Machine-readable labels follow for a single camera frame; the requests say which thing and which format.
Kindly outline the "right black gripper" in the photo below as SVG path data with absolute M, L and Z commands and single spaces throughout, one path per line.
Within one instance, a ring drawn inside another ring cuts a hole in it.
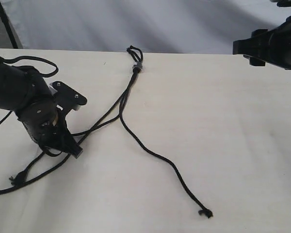
M 265 66 L 271 63 L 269 56 L 270 38 L 272 31 L 257 29 L 251 33 L 251 37 L 233 42 L 232 54 L 241 54 L 249 60 L 251 66 Z

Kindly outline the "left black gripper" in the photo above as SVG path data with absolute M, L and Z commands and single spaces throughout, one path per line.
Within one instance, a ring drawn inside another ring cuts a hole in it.
M 66 152 L 79 158 L 83 148 L 64 127 L 54 101 L 45 99 L 28 104 L 16 111 L 30 138 L 44 152 L 50 149 Z

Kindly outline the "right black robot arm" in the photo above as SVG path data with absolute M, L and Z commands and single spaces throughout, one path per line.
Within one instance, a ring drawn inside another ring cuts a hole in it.
M 241 54 L 255 67 L 271 64 L 291 70 L 291 16 L 272 30 L 257 29 L 250 38 L 234 41 L 232 54 Z

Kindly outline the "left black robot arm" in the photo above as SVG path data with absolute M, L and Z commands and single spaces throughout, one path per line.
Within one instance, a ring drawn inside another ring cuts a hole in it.
M 44 74 L 33 66 L 15 66 L 20 60 L 44 62 L 55 70 Z M 40 57 L 0 57 L 0 109 L 15 113 L 32 141 L 47 155 L 54 157 L 50 152 L 54 149 L 78 158 L 83 149 L 67 128 L 65 117 L 84 106 L 87 99 L 61 81 L 45 82 L 58 71 L 55 63 Z

